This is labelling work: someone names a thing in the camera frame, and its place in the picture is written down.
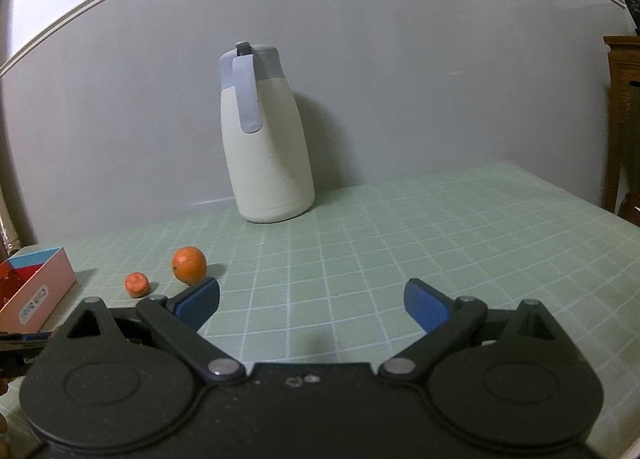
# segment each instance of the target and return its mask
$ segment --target cardboard box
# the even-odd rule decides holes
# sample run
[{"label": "cardboard box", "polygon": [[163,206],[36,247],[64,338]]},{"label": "cardboard box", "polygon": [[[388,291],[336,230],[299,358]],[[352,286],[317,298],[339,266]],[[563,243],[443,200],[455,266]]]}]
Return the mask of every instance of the cardboard box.
[{"label": "cardboard box", "polygon": [[37,333],[76,281],[63,248],[14,255],[0,265],[0,331]]}]

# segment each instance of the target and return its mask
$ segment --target jug lid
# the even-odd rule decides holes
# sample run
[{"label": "jug lid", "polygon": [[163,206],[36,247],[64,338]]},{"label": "jug lid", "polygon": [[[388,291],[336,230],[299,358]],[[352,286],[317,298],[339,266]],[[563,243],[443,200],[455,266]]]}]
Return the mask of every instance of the jug lid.
[{"label": "jug lid", "polygon": [[224,53],[218,60],[218,70],[220,71],[220,87],[226,89],[234,86],[233,61],[241,55],[254,55],[255,80],[270,80],[271,78],[284,78],[280,55],[275,47],[268,45],[251,45],[249,42],[239,42],[236,48]]}]

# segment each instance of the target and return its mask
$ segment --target orange fruit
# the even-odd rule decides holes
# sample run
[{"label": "orange fruit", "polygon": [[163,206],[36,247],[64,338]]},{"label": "orange fruit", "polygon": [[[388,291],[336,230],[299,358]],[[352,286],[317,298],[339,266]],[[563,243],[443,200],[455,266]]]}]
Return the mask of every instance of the orange fruit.
[{"label": "orange fruit", "polygon": [[124,279],[124,287],[133,298],[149,293],[149,279],[143,273],[131,273]]},{"label": "orange fruit", "polygon": [[171,269],[176,279],[191,285],[207,276],[207,259],[198,248],[186,246],[174,253]]}]

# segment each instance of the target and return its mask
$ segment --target jug handle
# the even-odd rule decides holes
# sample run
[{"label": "jug handle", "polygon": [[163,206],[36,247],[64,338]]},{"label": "jug handle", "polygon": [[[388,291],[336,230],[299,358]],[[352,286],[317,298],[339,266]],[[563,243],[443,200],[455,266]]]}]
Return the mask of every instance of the jug handle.
[{"label": "jug handle", "polygon": [[[238,57],[232,62],[236,101],[240,116],[240,128],[247,134],[258,132],[262,128],[262,115],[258,101],[258,89],[255,85],[254,54],[249,44],[238,44]],[[245,50],[251,54],[241,54]]]}]

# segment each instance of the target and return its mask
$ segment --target box label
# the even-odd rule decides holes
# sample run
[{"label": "box label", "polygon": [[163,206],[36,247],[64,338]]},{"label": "box label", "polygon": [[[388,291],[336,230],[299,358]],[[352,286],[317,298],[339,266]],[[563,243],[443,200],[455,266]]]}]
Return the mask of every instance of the box label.
[{"label": "box label", "polygon": [[24,306],[22,306],[22,309],[20,309],[18,320],[20,320],[21,325],[27,324],[27,322],[33,316],[34,312],[36,312],[47,299],[47,296],[49,296],[49,288],[47,288],[46,285],[43,285],[42,287],[39,287],[37,289],[37,291],[29,299],[29,301]]}]

